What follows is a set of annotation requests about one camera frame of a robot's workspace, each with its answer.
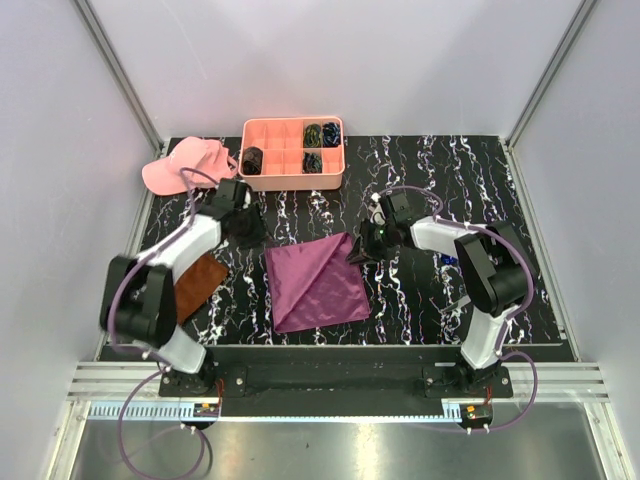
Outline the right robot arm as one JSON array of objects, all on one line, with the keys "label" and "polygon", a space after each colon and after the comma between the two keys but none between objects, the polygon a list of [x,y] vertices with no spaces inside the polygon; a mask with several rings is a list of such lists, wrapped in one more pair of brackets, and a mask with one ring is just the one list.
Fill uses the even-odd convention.
[{"label": "right robot arm", "polygon": [[391,187],[370,197],[368,217],[360,223],[347,261],[379,263],[395,247],[437,252],[455,260],[466,291],[458,304],[471,305],[472,318],[456,362],[427,388],[483,395],[498,377],[508,320],[527,309],[535,293],[531,262],[509,223],[479,225],[444,219],[440,216],[443,201],[429,191],[422,193],[433,198],[437,208],[419,218],[405,194],[408,189]]}]

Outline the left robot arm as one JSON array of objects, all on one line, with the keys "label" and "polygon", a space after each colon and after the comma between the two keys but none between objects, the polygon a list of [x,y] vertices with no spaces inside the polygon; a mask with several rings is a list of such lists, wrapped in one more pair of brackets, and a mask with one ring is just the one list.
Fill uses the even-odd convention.
[{"label": "left robot arm", "polygon": [[114,257],[99,317],[113,348],[137,349],[181,374],[181,384],[193,395],[208,394],[216,383],[214,358],[178,325],[175,283],[224,240],[232,238],[239,247],[250,249],[266,236],[251,187],[241,180],[223,179],[209,201],[173,233],[134,257]]}]

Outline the purple cloth napkin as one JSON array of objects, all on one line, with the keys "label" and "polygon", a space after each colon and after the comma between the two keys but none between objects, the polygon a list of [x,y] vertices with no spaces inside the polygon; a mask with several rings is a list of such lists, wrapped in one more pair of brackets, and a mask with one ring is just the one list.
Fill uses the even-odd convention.
[{"label": "purple cloth napkin", "polygon": [[273,327],[279,334],[362,321],[371,308],[346,233],[265,250]]}]

